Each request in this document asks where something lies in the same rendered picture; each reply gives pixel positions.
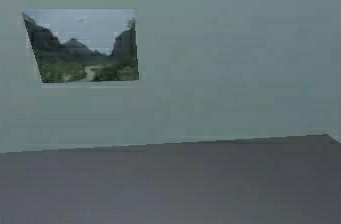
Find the landscape wall picture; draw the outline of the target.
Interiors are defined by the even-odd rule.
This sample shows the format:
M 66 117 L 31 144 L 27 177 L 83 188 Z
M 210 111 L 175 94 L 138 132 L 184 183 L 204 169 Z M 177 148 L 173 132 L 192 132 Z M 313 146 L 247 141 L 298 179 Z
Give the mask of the landscape wall picture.
M 21 15 L 44 84 L 139 79 L 132 9 L 25 9 Z

